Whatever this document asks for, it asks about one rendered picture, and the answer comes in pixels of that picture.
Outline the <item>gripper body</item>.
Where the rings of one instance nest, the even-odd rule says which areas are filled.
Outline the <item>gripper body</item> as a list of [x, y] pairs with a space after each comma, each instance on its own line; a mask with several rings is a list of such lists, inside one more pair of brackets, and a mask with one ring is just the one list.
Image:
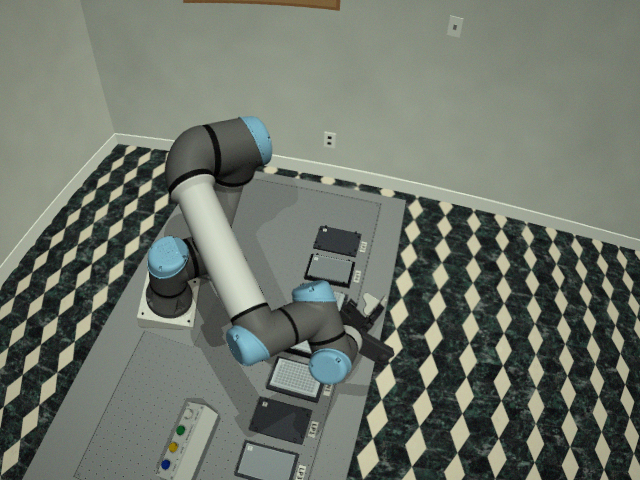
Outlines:
[[[350, 302], [351, 302], [353, 305], [352, 305]], [[354, 307], [354, 306], [355, 306], [355, 307]], [[350, 300], [348, 301], [348, 303], [347, 303], [347, 304], [346, 304], [346, 305], [345, 305], [345, 306], [344, 306], [344, 307], [343, 307], [339, 312], [340, 312], [341, 318], [342, 318], [342, 320], [343, 320], [343, 325], [348, 325], [348, 326], [351, 326], [351, 327], [355, 328], [355, 329], [359, 332], [359, 334], [361, 335], [361, 338], [362, 338], [362, 341], [363, 341], [362, 333], [361, 333], [361, 331], [360, 331], [360, 330], [358, 330], [358, 329], [361, 329], [361, 330], [364, 330], [365, 332], [368, 332], [368, 331], [373, 327], [374, 323], [373, 323], [373, 324], [371, 324], [371, 323], [369, 322], [369, 321], [370, 321], [370, 319], [369, 319], [368, 317], [366, 317], [366, 318], [365, 318], [365, 317], [360, 313], [360, 311], [359, 311], [358, 309], [356, 309], [356, 307], [357, 307], [357, 304], [356, 304], [352, 299], [350, 299]], [[359, 314], [360, 314], [360, 315], [361, 315], [365, 320], [364, 320], [364, 319], [363, 319]], [[350, 324], [346, 324], [346, 323], [350, 323]], [[366, 323], [366, 324], [365, 324], [365, 323]], [[354, 326], [353, 326], [353, 325], [354, 325]], [[357, 329], [355, 326], [356, 326], [358, 329]]]

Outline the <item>grey operator button panel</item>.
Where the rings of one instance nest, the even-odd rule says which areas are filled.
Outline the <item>grey operator button panel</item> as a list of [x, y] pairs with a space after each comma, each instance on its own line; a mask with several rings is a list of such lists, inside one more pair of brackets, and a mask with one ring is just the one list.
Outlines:
[[187, 402], [156, 475], [196, 480], [220, 419], [206, 405]]

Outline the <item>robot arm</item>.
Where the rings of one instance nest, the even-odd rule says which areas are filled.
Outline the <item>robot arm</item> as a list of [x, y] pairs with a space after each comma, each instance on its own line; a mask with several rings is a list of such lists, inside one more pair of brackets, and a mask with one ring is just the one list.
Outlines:
[[232, 231], [243, 187], [271, 158], [268, 130], [254, 116], [194, 126], [175, 140], [165, 180], [192, 237], [166, 236], [150, 247], [147, 305], [160, 317], [180, 317], [192, 304], [187, 281], [209, 274], [233, 325], [226, 339], [240, 364], [268, 360], [307, 340], [310, 374], [334, 385], [350, 372], [358, 353], [380, 365], [395, 353], [359, 329], [362, 343], [355, 328], [343, 325], [325, 280], [298, 286], [294, 302], [271, 311]]

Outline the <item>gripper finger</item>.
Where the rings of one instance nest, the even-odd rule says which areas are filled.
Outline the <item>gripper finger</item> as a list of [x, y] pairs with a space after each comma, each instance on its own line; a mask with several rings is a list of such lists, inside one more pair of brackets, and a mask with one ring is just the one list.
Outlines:
[[381, 315], [382, 311], [384, 310], [387, 296], [384, 295], [381, 300], [378, 300], [372, 295], [365, 293], [363, 295], [363, 299], [366, 303], [366, 306], [364, 307], [363, 312], [366, 316], [369, 316], [368, 317], [370, 319], [369, 322], [373, 324], [377, 320], [377, 318]]

